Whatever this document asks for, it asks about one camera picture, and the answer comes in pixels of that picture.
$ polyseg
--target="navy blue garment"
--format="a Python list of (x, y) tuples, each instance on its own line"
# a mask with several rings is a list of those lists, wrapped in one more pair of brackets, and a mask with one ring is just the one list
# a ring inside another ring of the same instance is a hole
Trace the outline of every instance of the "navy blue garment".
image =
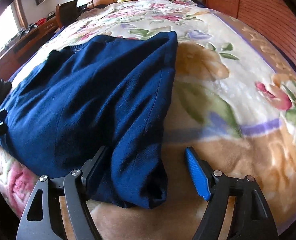
[(146, 41), (100, 35), (52, 51), (5, 99), (8, 132), (0, 145), (32, 172), (51, 178), (81, 168), (98, 148), (111, 164), (94, 200), (121, 207), (163, 203), (167, 175), (160, 159), (171, 102), (177, 35)]

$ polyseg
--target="floral blanket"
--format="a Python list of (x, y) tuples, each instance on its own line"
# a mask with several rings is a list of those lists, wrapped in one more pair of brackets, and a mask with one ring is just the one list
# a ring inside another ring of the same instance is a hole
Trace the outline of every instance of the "floral blanket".
[[(99, 34), (146, 40), (168, 31), (176, 31), (179, 41), (162, 147), (168, 199), (152, 211), (90, 201), (100, 233), (104, 239), (191, 239), (207, 203), (185, 167), (187, 146), (228, 176), (252, 174), (281, 233), (296, 219), (296, 74), (263, 36), (239, 20), (191, 0), (140, 0), (93, 9), (45, 44), (12, 85), (53, 49)], [(0, 191), (19, 217), (36, 180), (0, 148)], [(221, 239), (226, 239), (232, 210), (233, 200)]]

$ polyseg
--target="metal screw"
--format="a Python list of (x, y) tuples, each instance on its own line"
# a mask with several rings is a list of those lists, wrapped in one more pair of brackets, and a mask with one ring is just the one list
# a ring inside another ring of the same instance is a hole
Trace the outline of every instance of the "metal screw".
[(221, 171), (214, 171), (216, 177), (220, 177), (223, 173)]
[(251, 176), (251, 175), (248, 175), (248, 176), (247, 176), (247, 180), (248, 180), (248, 181), (254, 181), (255, 178), (254, 178), (253, 176)]
[(40, 181), (41, 182), (44, 182), (44, 181), (46, 181), (48, 179), (48, 176), (47, 175), (42, 175), (41, 177), (40, 177)]
[(71, 172), (71, 174), (72, 174), (72, 176), (78, 176), (79, 174), (81, 173), (81, 170), (73, 170), (72, 172)]

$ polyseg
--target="purple flower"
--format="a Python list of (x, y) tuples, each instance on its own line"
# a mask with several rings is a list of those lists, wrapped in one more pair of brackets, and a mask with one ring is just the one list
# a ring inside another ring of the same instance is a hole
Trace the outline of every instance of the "purple flower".
[(123, 28), (123, 29), (135, 28), (134, 25), (127, 24), (127, 23), (122, 23), (122, 24), (120, 24), (120, 26), (121, 26), (121, 28)]
[(198, 30), (191, 30), (188, 32), (188, 37), (192, 40), (206, 40), (210, 39), (212, 36)]

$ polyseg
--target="bed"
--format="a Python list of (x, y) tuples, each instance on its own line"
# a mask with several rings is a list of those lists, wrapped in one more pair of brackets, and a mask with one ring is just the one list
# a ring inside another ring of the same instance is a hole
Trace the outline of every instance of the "bed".
[[(167, 201), (146, 210), (90, 200), (102, 237), (192, 239), (207, 203), (197, 195), (186, 170), (187, 146), (228, 176), (252, 174), (283, 233), (296, 221), (296, 72), (289, 62), (236, 15), (200, 8), (192, 0), (113, 2), (88, 0), (89, 8), (111, 5), (81, 15), (12, 81), (14, 91), (53, 49), (83, 44), (97, 35), (147, 40), (159, 32), (177, 33), (176, 77), (161, 150), (168, 174)], [(0, 147), (0, 191), (18, 217), (40, 175)], [(72, 239), (64, 199), (61, 203)], [(230, 199), (220, 239), (229, 231), (233, 203)]]

